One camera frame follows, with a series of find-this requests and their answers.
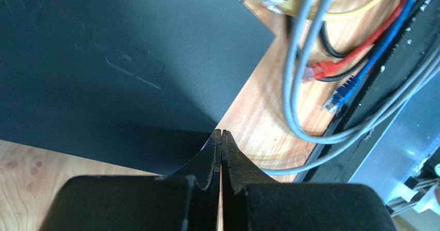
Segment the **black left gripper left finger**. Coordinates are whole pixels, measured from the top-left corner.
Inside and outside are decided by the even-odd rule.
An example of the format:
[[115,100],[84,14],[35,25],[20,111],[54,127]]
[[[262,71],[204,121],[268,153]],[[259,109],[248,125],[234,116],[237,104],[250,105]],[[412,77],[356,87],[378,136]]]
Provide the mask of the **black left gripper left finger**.
[[84,175],[56,194],[41,230],[215,230],[220,130],[169,176]]

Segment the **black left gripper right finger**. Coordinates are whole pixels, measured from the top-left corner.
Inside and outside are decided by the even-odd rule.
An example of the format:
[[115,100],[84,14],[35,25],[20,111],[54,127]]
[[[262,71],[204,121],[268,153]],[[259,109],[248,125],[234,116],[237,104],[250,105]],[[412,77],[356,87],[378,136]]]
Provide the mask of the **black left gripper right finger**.
[[281,183],[222,134],[224,230],[395,230],[379,196],[363,184]]

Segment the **black network switch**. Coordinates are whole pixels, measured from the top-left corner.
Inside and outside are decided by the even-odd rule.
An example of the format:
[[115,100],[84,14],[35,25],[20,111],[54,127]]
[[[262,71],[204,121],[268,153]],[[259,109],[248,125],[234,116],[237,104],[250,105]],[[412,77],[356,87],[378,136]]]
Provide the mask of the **black network switch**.
[[239,0],[1,0],[1,139],[170,175],[274,38]]

